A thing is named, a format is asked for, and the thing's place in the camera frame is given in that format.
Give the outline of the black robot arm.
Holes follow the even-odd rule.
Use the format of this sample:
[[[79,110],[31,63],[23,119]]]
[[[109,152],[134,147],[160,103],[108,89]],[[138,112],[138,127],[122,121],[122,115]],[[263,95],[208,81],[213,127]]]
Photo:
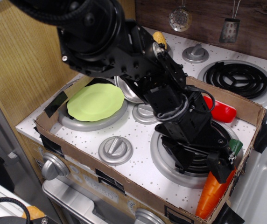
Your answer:
[[[116,0],[14,0],[33,19],[57,28],[63,60],[90,77],[119,76],[159,121],[165,150],[185,171],[195,155],[225,183],[233,170],[229,143],[212,125],[205,91],[186,83],[183,66]]]

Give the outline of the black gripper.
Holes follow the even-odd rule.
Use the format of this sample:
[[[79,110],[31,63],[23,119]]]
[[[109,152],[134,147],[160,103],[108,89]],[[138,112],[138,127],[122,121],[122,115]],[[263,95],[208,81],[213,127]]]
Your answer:
[[[181,97],[180,106],[157,114],[160,123],[155,130],[162,135],[163,147],[179,170],[209,168],[219,183],[226,183],[234,170],[234,162],[230,159],[229,141],[212,125],[211,111],[216,105],[214,97],[209,95],[211,107],[207,106],[201,93],[183,94]],[[208,154],[207,162],[200,154]]]

